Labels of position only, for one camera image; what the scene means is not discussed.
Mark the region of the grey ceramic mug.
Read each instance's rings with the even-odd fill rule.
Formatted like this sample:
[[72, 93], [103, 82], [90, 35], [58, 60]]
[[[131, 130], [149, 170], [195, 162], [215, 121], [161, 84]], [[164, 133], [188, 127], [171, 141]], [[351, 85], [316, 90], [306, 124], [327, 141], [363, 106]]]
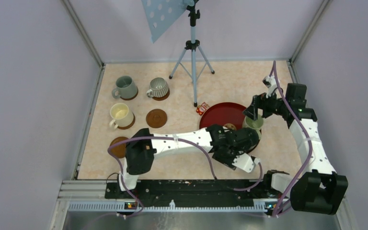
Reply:
[[138, 88], [130, 76], [121, 76], [115, 82], [116, 88], [112, 90], [112, 97], [118, 99], [131, 98], [138, 92]]

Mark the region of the ribbed grey white cup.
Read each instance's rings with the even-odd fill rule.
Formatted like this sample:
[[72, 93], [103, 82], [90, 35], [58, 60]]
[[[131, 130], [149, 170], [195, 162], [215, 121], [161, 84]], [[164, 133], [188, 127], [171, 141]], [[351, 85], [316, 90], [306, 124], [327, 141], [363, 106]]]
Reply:
[[149, 90], [146, 92], [149, 98], [162, 98], [169, 92], [169, 85], [164, 78], [154, 78], [150, 81]]

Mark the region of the cream ceramic mug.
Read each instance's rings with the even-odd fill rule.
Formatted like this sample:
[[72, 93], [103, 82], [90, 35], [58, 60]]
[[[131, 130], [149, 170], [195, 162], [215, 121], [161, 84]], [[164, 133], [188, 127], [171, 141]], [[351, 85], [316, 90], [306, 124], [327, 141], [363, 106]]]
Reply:
[[110, 116], [112, 118], [109, 127], [117, 129], [118, 126], [126, 127], [132, 120], [134, 113], [125, 103], [116, 103], [110, 109]]

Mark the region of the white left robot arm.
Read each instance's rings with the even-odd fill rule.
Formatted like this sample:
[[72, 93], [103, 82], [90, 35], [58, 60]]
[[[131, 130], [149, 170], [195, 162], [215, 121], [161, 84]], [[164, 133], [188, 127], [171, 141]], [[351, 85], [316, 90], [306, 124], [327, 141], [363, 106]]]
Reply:
[[259, 141], [259, 132], [254, 129], [233, 130], [216, 124], [179, 134], [152, 134], [143, 128], [121, 142], [126, 146], [125, 162], [116, 192], [123, 198], [131, 197], [138, 177], [151, 170], [154, 160], [177, 154], [201, 152], [209, 164], [214, 159], [232, 170], [262, 171], [260, 159], [249, 155]]

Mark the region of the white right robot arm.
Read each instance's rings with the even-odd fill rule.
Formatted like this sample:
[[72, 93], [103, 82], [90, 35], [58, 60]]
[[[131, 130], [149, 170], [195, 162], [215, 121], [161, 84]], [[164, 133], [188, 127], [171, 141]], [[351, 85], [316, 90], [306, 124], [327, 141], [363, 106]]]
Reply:
[[281, 98], [276, 95], [274, 83], [265, 82], [265, 85], [268, 92], [255, 95], [243, 113], [256, 119], [258, 109], [261, 109], [263, 118], [281, 116], [295, 140], [302, 163], [295, 176], [274, 172], [269, 180], [263, 182], [265, 196], [275, 197], [281, 193], [273, 214], [280, 212], [285, 198], [295, 211], [336, 214], [348, 188], [348, 180], [336, 172], [326, 156], [318, 133], [316, 113], [306, 107], [306, 85], [289, 83]]

